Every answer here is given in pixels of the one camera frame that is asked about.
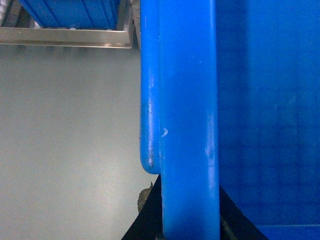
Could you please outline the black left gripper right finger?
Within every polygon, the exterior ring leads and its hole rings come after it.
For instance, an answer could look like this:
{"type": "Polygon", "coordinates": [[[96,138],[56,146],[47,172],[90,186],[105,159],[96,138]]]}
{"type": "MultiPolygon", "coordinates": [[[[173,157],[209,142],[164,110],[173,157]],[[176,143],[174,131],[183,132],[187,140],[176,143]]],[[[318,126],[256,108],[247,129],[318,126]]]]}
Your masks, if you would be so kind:
{"type": "Polygon", "coordinates": [[[219,208],[221,240],[268,240],[221,186],[219,186],[219,208]]]}

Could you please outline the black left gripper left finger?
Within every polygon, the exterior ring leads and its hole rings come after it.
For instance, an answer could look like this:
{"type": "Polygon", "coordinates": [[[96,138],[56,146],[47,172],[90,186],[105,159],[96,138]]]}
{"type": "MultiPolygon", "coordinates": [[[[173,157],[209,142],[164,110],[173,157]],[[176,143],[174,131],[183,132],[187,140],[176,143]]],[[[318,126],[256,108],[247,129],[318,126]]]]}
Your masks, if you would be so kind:
{"type": "Polygon", "coordinates": [[[137,199],[138,216],[122,237],[123,240],[162,240],[162,183],[159,175],[156,181],[143,189],[137,199]]]}

